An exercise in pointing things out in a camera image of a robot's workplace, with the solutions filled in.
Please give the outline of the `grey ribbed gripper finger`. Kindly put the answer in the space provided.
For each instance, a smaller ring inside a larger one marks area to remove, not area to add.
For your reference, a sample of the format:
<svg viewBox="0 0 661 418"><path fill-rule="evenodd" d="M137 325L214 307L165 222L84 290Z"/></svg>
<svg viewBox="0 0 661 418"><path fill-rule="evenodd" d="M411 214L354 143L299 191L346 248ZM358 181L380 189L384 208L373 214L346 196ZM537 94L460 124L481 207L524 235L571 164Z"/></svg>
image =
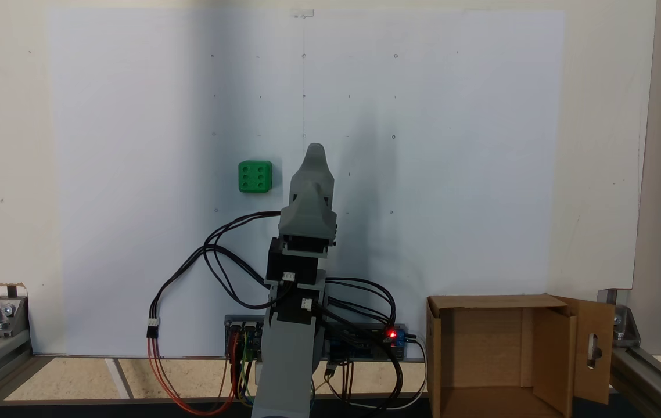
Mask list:
<svg viewBox="0 0 661 418"><path fill-rule="evenodd" d="M334 177L328 166L323 145L309 145L299 169L291 178L290 203L294 202L306 183L314 183L319 187L319 195L332 208Z"/></svg>

